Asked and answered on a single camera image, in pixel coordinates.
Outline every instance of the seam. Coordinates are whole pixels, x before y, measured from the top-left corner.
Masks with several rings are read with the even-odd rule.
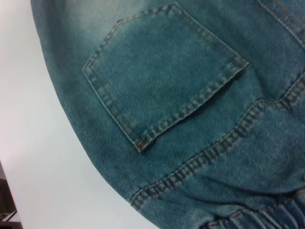
[[[290,95],[297,91],[299,86],[302,87],[299,93],[297,93],[294,97],[289,98]],[[287,100],[287,105],[284,107],[280,107],[280,109],[285,108],[288,109],[293,104],[294,101],[301,95],[301,93],[305,89],[305,72],[302,73],[302,75],[298,78],[298,80],[290,87],[286,95],[281,98],[278,101],[266,101],[266,100],[259,100],[256,101],[243,115],[242,119],[239,121],[237,126],[229,133],[227,134],[222,140],[220,140],[218,143],[216,143],[214,146],[210,147],[209,149],[205,150],[204,152],[196,155],[192,159],[190,159],[188,162],[186,162],[183,166],[178,168],[175,172],[171,173],[168,177],[164,178],[161,181],[158,181],[152,185],[149,185],[146,188],[143,188],[142,190],[138,191],[134,197],[131,200],[131,206],[135,205],[135,202],[142,197],[142,194],[146,194],[145,197],[140,200],[139,203],[135,205],[135,208],[137,210],[140,209],[141,205],[144,203],[144,201],[152,196],[158,195],[162,192],[164,192],[167,189],[170,189],[174,187],[178,182],[182,182],[188,175],[192,174],[196,169],[202,167],[203,165],[207,164],[208,162],[212,161],[213,159],[217,158],[220,154],[225,152],[230,146],[233,145],[234,142],[236,142],[240,137],[242,137],[245,132],[248,130],[248,127],[251,126],[255,118],[262,113],[265,109],[274,106],[274,105],[282,105],[284,100]],[[216,152],[214,155],[209,156],[210,152]],[[170,185],[166,184],[167,181],[171,180],[173,177],[180,177],[179,179],[176,179],[174,182],[172,182]],[[164,187],[159,190],[158,187],[160,185],[164,185]]]
[[[272,0],[281,10],[282,12],[289,17],[292,21],[294,21],[297,25],[299,25],[302,30],[301,31],[305,31],[305,28],[303,27],[303,25],[294,17],[292,16],[288,10],[286,10],[277,0]]]
[[[236,212],[234,213],[232,216],[230,216],[228,219],[219,219],[218,221],[216,222],[212,222],[212,223],[209,223],[207,224],[205,227],[203,227],[203,229],[205,228],[211,228],[211,227],[215,227],[215,226],[218,226],[221,222],[224,222],[224,221],[228,221],[230,219],[233,219],[233,218],[237,218],[241,215],[245,215],[245,214],[248,214],[250,212],[255,212],[255,213],[260,213],[260,212],[266,212],[266,211],[269,211],[269,210],[273,210],[273,209],[276,209],[280,206],[287,206],[289,205],[295,198],[297,198],[298,196],[301,196],[301,195],[304,195],[305,194],[305,190],[301,190],[301,191],[298,191],[296,194],[294,194],[292,197],[286,199],[283,203],[277,203],[277,204],[274,204],[272,206],[267,206],[265,208],[262,208],[258,211],[251,211],[251,210],[242,210],[240,212]]]
[[[295,38],[296,40],[301,44],[301,46],[305,49],[305,41],[303,41],[295,32],[293,29],[291,29],[291,27],[285,23],[282,19],[280,19],[280,17],[278,17],[265,3],[262,3],[262,0],[257,0],[257,2],[267,11],[269,12],[272,16],[275,17],[275,19],[282,25],[284,26]]]
[[[182,107],[175,114],[173,114],[170,117],[166,118],[165,120],[161,121],[155,127],[150,128],[150,130],[146,134],[140,136],[137,133],[137,131],[131,127],[128,120],[123,116],[121,110],[114,102],[110,93],[103,86],[103,83],[102,83],[101,79],[99,78],[99,76],[97,75],[97,73],[95,72],[93,65],[95,64],[95,61],[100,56],[104,47],[111,40],[114,32],[118,29],[118,27],[120,25],[122,25],[126,22],[129,22],[129,21],[132,21],[134,19],[146,16],[146,15],[158,14],[160,12],[167,12],[167,11],[172,11],[174,13],[174,15],[176,15],[189,28],[191,28],[195,33],[197,33],[200,36],[200,38],[202,38],[205,42],[210,44],[210,46],[212,48],[214,48],[217,52],[224,55],[229,60],[233,59],[230,63],[233,64],[233,68],[238,67],[238,69],[235,70],[233,72],[233,74],[230,74],[230,75],[226,74],[223,77],[220,77],[218,79],[218,81],[211,84],[208,88],[205,88],[202,93],[197,95],[194,99],[192,99],[187,105]],[[197,26],[199,26],[200,30],[197,30],[192,25],[193,23],[196,24]],[[215,44],[205,36],[205,34],[209,35],[212,38],[212,40],[215,41],[216,43],[221,44],[222,47],[224,48],[224,50],[231,52],[233,54],[233,56],[230,57],[225,51],[218,49],[215,46]],[[246,60],[244,60],[238,53],[236,53],[233,49],[231,49],[229,46],[227,46],[225,43],[223,43],[223,41],[218,39],[212,32],[210,32],[207,28],[205,28],[203,25],[201,25],[199,22],[197,22],[193,17],[191,17],[178,3],[174,3],[174,4],[167,4],[167,5],[162,5],[162,6],[158,6],[155,8],[151,8],[146,11],[142,11],[140,13],[134,14],[128,18],[118,20],[116,22],[116,24],[114,25],[114,27],[111,29],[111,31],[108,33],[106,38],[103,40],[103,42],[99,46],[98,50],[90,57],[87,64],[85,65],[84,69],[85,68],[91,69],[93,75],[98,80],[100,87],[103,89],[105,94],[107,94],[107,96],[109,97],[109,100],[112,102],[112,104],[116,108],[117,112],[111,112],[110,109],[108,109],[108,107],[106,106],[106,103],[102,100],[102,98],[100,96],[98,96],[99,99],[102,101],[103,105],[105,106],[107,111],[111,114],[111,116],[116,121],[116,123],[124,130],[124,132],[128,136],[128,138],[134,143],[135,147],[139,151],[141,151],[145,146],[147,146],[151,141],[153,141],[159,134],[164,132],[164,130],[170,128],[171,126],[173,126],[174,124],[176,124],[177,122],[179,122],[180,120],[184,119],[186,116],[191,114],[193,111],[198,109],[201,105],[203,105],[205,103],[205,100],[208,100],[214,93],[216,93],[222,86],[224,86],[229,80],[231,80],[240,70],[244,69],[248,64],[249,63]],[[120,124],[121,121],[117,120],[116,116],[119,116],[120,119],[122,119],[122,121],[123,121],[122,125]]]

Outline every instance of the blue denim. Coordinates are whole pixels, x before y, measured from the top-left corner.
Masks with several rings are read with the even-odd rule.
[[[305,1],[31,0],[61,105],[160,228],[305,228]]]

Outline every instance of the jeans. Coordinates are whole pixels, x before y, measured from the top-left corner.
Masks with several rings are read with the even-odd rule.
[[[160,228],[305,228],[305,1],[31,0],[59,101]]]

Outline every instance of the denim pocket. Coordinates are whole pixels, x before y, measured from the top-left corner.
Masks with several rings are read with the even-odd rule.
[[[247,64],[174,3],[118,20],[83,72],[141,152]]]

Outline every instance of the white background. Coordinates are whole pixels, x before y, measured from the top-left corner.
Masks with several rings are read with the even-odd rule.
[[[155,229],[91,164],[57,99],[29,0],[0,1],[0,160],[24,229]]]

